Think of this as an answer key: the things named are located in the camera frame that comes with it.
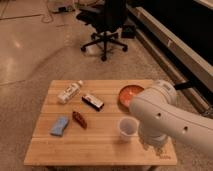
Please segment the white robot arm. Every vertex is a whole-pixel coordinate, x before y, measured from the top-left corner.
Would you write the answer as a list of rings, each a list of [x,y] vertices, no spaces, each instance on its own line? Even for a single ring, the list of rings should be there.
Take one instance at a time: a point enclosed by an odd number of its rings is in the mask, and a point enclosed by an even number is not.
[[[156,80],[132,98],[129,111],[139,121],[139,137],[159,147],[170,136],[213,157],[213,119],[176,107],[176,97],[172,84]]]

